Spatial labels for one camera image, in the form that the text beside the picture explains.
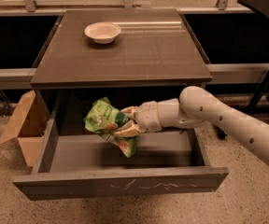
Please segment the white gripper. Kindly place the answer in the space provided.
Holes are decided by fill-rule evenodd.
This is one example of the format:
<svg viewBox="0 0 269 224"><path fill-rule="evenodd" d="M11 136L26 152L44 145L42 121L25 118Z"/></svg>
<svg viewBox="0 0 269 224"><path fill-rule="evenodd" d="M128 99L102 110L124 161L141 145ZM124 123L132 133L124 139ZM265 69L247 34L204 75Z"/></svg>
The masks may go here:
<svg viewBox="0 0 269 224"><path fill-rule="evenodd" d="M123 108L121 112L130 119L135 119L136 124L132 124L127 129L114 132L113 135L116 137L133 137L143 132L156 133L163 128L158 115L158 106L154 101L143 103L139 107L128 106Z"/></svg>

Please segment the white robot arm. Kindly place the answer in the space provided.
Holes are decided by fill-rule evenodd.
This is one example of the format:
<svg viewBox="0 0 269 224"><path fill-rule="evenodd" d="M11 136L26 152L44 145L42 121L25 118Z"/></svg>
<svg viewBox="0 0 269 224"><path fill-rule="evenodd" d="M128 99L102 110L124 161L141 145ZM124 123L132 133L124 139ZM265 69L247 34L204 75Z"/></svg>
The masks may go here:
<svg viewBox="0 0 269 224"><path fill-rule="evenodd" d="M178 98L129 106L122 113L131 118L131 125L115 131L117 137L155 133L169 127L195 128L208 121L269 165L269 124L226 105L200 87L189 86Z"/></svg>

